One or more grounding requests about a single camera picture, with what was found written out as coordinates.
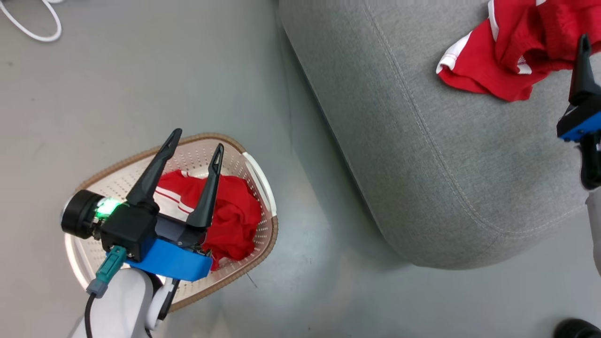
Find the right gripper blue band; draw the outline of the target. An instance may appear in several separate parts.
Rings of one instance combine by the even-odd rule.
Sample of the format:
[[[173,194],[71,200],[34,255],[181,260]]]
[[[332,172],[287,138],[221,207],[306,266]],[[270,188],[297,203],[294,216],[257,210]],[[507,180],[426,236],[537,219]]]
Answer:
[[[556,125],[557,137],[576,143],[580,150],[580,182],[588,191],[601,185],[601,98],[597,96],[601,88],[594,79],[591,54],[592,44],[588,34],[583,34],[571,75],[569,103],[573,107]]]

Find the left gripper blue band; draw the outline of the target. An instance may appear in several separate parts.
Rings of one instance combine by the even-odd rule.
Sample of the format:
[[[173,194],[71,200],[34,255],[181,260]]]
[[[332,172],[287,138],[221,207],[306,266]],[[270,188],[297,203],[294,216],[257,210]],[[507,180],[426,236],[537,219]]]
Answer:
[[[195,282],[208,276],[212,259],[200,245],[212,225],[224,146],[218,144],[197,207],[187,222],[159,212],[154,193],[174,155],[182,129],[172,131],[129,191],[127,203],[89,190],[76,192],[62,210],[62,231],[71,239],[99,244],[101,261],[115,268]]]

